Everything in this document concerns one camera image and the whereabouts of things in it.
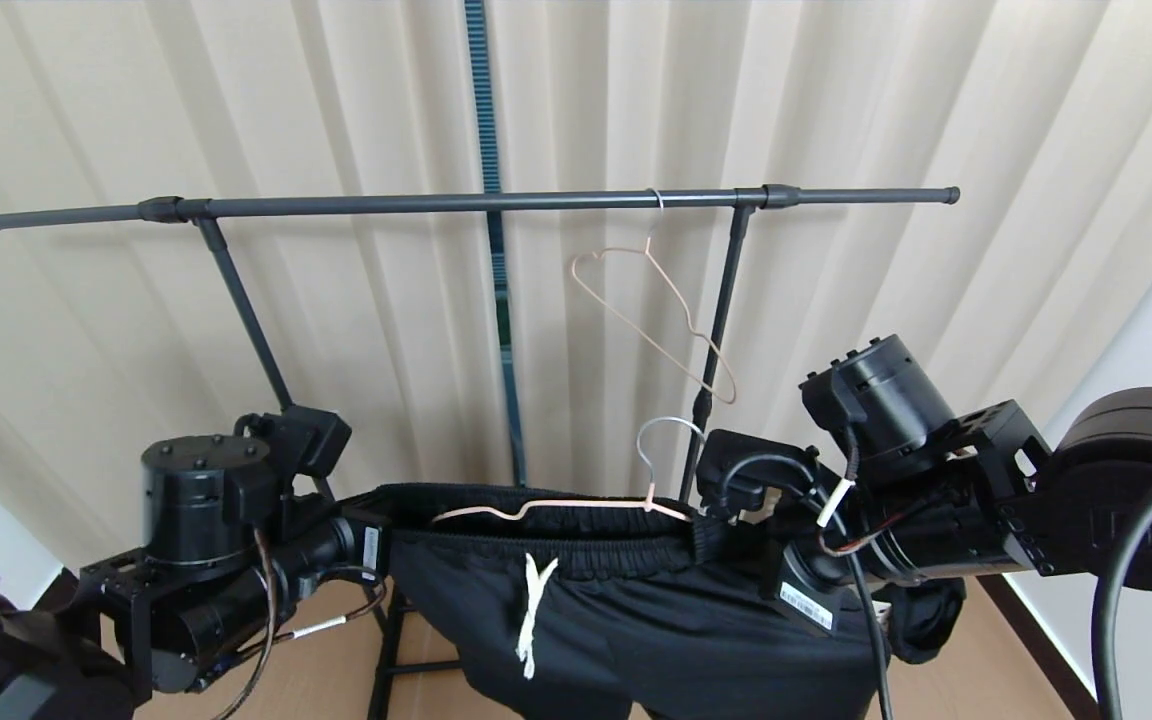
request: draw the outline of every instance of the clothes rack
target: clothes rack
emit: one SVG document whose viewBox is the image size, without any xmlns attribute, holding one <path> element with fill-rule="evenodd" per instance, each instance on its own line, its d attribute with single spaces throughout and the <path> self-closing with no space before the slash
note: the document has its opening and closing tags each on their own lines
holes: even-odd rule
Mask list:
<svg viewBox="0 0 1152 720">
<path fill-rule="evenodd" d="M 228 243 L 218 222 L 221 218 L 253 218 L 285 215 L 373 215 L 408 213 L 490 213 L 490 211 L 525 210 L 616 210 L 616 209 L 732 209 L 732 227 L 727 237 L 722 281 L 714 304 L 714 346 L 721 347 L 727 329 L 727 314 L 732 309 L 732 291 L 736 283 L 749 219 L 756 210 L 791 209 L 796 205 L 819 204 L 888 204 L 888 202 L 942 202 L 952 205 L 958 200 L 958 188 L 852 188 L 852 190 L 805 190 L 787 184 L 730 188 L 730 190 L 650 190 L 641 191 L 584 191 L 584 192 L 501 192 L 463 195 L 388 195 L 346 197 L 256 197 L 256 199 L 183 199 L 177 196 L 152 197 L 134 205 L 108 205 L 99 209 L 61 209 L 0 213 L 0 229 L 44 227 L 44 225 L 106 223 L 142 220 L 151 223 L 192 223 L 202 234 L 220 278 L 229 291 L 234 309 L 247 329 L 270 387 L 278 397 L 280 409 L 291 406 L 291 392 L 270 350 L 270 341 L 262 331 L 251 300 L 247 296 L 238 270 L 234 265 Z M 713 386 L 718 357 L 713 350 L 705 357 L 703 379 Z M 692 402 L 692 423 L 700 430 L 708 423 L 713 397 L 700 388 Z M 699 454 L 699 439 L 691 437 L 687 446 L 684 472 L 679 500 L 687 502 L 691 495 L 691 475 Z M 329 497 L 323 479 L 316 487 Z M 374 593 L 367 589 L 369 600 Z M 376 682 L 372 685 L 369 720 L 385 720 L 389 714 L 389 697 L 397 675 L 452 670 L 460 661 L 397 664 L 397 644 L 402 638 L 403 619 L 416 611 L 401 589 L 394 588 L 387 611 L 374 611 L 376 622 L 382 635 L 381 650 L 376 662 Z"/>
</svg>

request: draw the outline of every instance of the hanger hanging on rack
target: hanger hanging on rack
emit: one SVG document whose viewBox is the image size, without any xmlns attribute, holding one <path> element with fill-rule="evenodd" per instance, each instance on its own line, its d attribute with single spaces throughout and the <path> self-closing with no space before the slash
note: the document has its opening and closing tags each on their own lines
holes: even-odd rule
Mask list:
<svg viewBox="0 0 1152 720">
<path fill-rule="evenodd" d="M 690 523 L 691 516 L 687 515 L 685 511 L 672 509 L 672 507 L 659 505 L 655 501 L 655 465 L 652 464 L 652 460 L 643 450 L 643 430 L 665 420 L 685 425 L 687 429 L 690 429 L 692 433 L 700 438 L 702 447 L 705 444 L 704 430 L 696 427 L 690 420 L 676 418 L 673 415 L 665 415 L 643 423 L 639 427 L 639 434 L 634 438 L 634 447 L 639 453 L 639 460 L 643 460 L 643 464 L 647 467 L 647 495 L 643 500 L 530 500 L 522 503 L 522 507 L 517 511 L 503 511 L 490 505 L 476 505 L 475 507 L 460 507 L 456 510 L 444 511 L 442 515 L 435 515 L 429 523 L 433 525 L 440 520 L 463 518 L 465 515 L 480 514 L 495 515 L 500 520 L 522 520 L 532 507 L 612 507 L 612 509 L 621 510 L 659 511 L 659 514 L 668 515 L 669 518 Z"/>
<path fill-rule="evenodd" d="M 696 324 L 692 323 L 691 319 L 691 308 L 687 304 L 685 297 L 682 296 L 682 291 L 679 291 L 679 287 L 677 285 L 675 285 L 675 282 L 673 282 L 673 278 L 670 278 L 668 273 L 664 272 L 662 266 L 660 266 L 660 263 L 658 263 L 655 257 L 652 255 L 652 238 L 655 235 L 657 227 L 660 223 L 660 219 L 664 218 L 664 197 L 660 196 L 659 191 L 652 190 L 652 188 L 649 188 L 649 190 L 652 191 L 654 196 L 657 196 L 657 206 L 659 207 L 659 213 L 657 213 L 657 219 L 654 220 L 654 222 L 652 222 L 652 228 L 650 228 L 647 232 L 647 240 L 646 242 L 643 243 L 643 249 L 637 250 L 634 249 L 634 247 L 605 247 L 604 250 L 598 250 L 593 252 L 582 252 L 581 255 L 576 255 L 575 258 L 573 258 L 571 264 L 567 266 L 568 272 L 571 273 L 573 281 L 576 281 L 576 285 L 579 285 L 581 288 L 584 288 L 584 290 L 589 293 L 590 297 L 593 297 L 593 300 L 598 301 L 599 305 L 605 306 L 608 313 L 615 314 L 616 318 L 621 320 L 621 323 L 628 325 L 628 327 L 632 328 L 634 332 L 639 333 L 639 336 L 643 338 L 643 340 L 647 341 L 650 344 L 652 344 L 652 347 L 657 348 L 660 355 L 666 356 L 667 361 L 670 361 L 670 363 L 677 365 L 679 369 L 687 374 L 687 377 L 699 382 L 700 387 L 708 389 L 710 395 L 715 397 L 718 401 L 726 402 L 727 406 L 732 406 L 733 402 L 736 402 L 736 374 L 732 372 L 732 366 L 727 364 L 726 357 L 723 357 L 722 351 L 719 350 L 718 344 L 714 343 L 712 338 L 710 338 L 708 334 L 699 332 L 699 329 L 696 328 Z M 696 374 L 692 373 L 691 370 L 687 369 L 687 364 L 682 363 L 682 361 L 677 359 L 677 357 L 670 355 L 666 350 L 666 348 L 660 347 L 660 343 L 654 341 L 654 339 L 650 336 L 649 333 L 644 331 L 644 328 L 641 328 L 639 325 L 637 325 L 634 320 L 626 318 L 626 316 L 622 314 L 620 310 L 616 310 L 615 306 L 609 305 L 607 300 L 604 300 L 602 296 L 599 295 L 599 293 L 596 293 L 594 288 L 589 287 L 589 285 L 586 285 L 585 281 L 582 281 L 579 273 L 576 272 L 579 262 L 585 259 L 601 260 L 604 256 L 607 255 L 608 252 L 627 252 L 630 255 L 641 255 L 644 256 L 644 258 L 646 258 L 647 263 L 652 265 L 652 268 L 657 272 L 657 274 L 660 275 L 660 278 L 664 279 L 664 281 L 669 286 L 669 290 L 673 291 L 673 297 L 675 297 L 679 304 L 682 305 L 682 313 L 684 313 L 687 321 L 687 332 L 691 334 L 691 338 L 699 338 L 700 340 L 705 341 L 705 343 L 708 344 L 710 350 L 713 351 L 714 357 L 718 358 L 718 363 L 723 366 L 723 370 L 726 370 L 727 378 L 730 379 L 732 381 L 730 396 L 719 395 L 718 391 L 714 389 L 712 384 L 705 382 L 699 377 L 696 377 Z"/>
</svg>

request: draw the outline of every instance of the robotic arm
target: robotic arm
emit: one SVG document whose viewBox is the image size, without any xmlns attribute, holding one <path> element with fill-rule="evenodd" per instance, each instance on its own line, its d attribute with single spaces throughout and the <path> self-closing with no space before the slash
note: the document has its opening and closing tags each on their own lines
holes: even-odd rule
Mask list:
<svg viewBox="0 0 1152 720">
<path fill-rule="evenodd" d="M 1055 450 L 1014 401 L 955 416 L 896 336 L 801 388 L 849 457 L 841 478 L 812 447 L 714 430 L 696 483 L 702 511 L 719 518 L 782 491 L 767 520 L 763 593 L 813 632 L 832 632 L 855 562 L 863 578 L 904 584 L 1020 569 L 1100 575 L 1152 491 L 1152 388 L 1097 401 Z M 372 593 L 349 616 L 374 607 L 387 520 L 334 501 L 325 483 L 306 497 L 291 488 L 297 473 L 325 478 L 349 434 L 338 415 L 291 406 L 244 416 L 234 434 L 150 446 L 145 546 L 82 569 L 59 614 L 15 612 L 0 598 L 0 719 L 76 707 L 131 717 L 154 689 L 204 691 L 267 655 L 285 637 L 270 630 L 324 578 Z M 1126 584 L 1152 591 L 1152 525 Z M 100 615 L 114 621 L 123 661 L 101 652 Z M 270 642 L 247 644 L 263 626 Z"/>
</svg>

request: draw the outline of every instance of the dark baseboard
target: dark baseboard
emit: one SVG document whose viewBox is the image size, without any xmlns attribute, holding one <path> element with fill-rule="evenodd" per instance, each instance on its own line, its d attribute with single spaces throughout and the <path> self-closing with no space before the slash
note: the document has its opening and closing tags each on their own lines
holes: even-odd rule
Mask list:
<svg viewBox="0 0 1152 720">
<path fill-rule="evenodd" d="M 1087 691 L 1087 685 L 1083 684 L 1083 680 L 1078 680 L 1074 668 L 1064 661 L 1047 634 L 1038 626 L 1038 620 L 1016 597 L 1011 584 L 1002 575 L 984 575 L 977 579 L 980 582 L 980 588 L 984 588 L 984 592 L 990 594 L 990 600 L 998 606 L 998 611 L 1002 612 L 1007 623 L 1015 630 L 1016 637 L 1020 637 L 1020 642 L 1024 644 L 1025 650 L 1038 664 L 1038 669 L 1043 670 L 1043 675 L 1047 675 L 1047 682 L 1056 688 L 1056 694 L 1059 694 L 1061 702 L 1064 702 L 1064 706 L 1069 708 L 1069 714 L 1074 715 L 1074 720 L 1097 720 L 1101 714 L 1096 706 L 1096 698 Z"/>
<path fill-rule="evenodd" d="M 38 602 L 33 602 L 33 609 L 56 612 L 61 607 L 69 605 L 69 598 L 78 592 L 78 577 L 69 571 L 69 568 L 61 568 L 56 577 L 51 581 Z"/>
</svg>

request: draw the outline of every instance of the black pants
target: black pants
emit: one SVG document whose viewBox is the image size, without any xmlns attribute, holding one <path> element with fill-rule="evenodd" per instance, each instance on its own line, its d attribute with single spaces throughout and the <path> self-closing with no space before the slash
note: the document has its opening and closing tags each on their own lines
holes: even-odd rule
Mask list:
<svg viewBox="0 0 1152 720">
<path fill-rule="evenodd" d="M 673 720 L 864 717 L 876 684 L 859 602 L 828 639 L 770 609 L 748 568 L 763 546 L 755 525 L 617 509 L 429 524 L 454 507 L 515 511 L 540 497 L 568 495 L 435 484 L 369 495 L 396 528 L 394 582 L 456 644 L 476 691 L 538 720 L 622 720 L 632 702 Z M 530 680 L 515 652 L 525 553 L 540 568 L 558 558 Z"/>
</svg>

